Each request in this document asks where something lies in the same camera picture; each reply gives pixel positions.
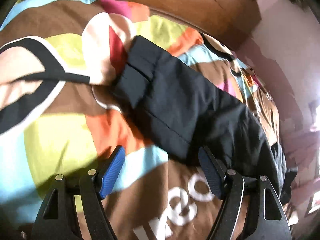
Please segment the dark navy padded coat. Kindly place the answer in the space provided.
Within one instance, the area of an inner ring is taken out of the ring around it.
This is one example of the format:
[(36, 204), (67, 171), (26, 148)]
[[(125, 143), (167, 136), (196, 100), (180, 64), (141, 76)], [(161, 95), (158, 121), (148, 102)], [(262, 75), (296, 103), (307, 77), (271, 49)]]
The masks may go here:
[(151, 41), (133, 39), (112, 93), (141, 133), (176, 159), (200, 166), (207, 147), (244, 177), (267, 176), (281, 203), (290, 201), (296, 173), (249, 108)]

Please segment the colourful monkey print bedspread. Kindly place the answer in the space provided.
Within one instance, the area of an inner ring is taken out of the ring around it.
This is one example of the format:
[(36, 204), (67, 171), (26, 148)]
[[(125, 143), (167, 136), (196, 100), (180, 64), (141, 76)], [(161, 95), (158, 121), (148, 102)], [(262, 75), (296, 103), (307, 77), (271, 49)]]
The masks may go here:
[(215, 38), (115, 0), (26, 0), (1, 26), (1, 229), (30, 235), (57, 174), (125, 161), (101, 201), (118, 239), (206, 239), (221, 208), (200, 166), (144, 136), (113, 83), (141, 36), (245, 104), (270, 145), (278, 110)]

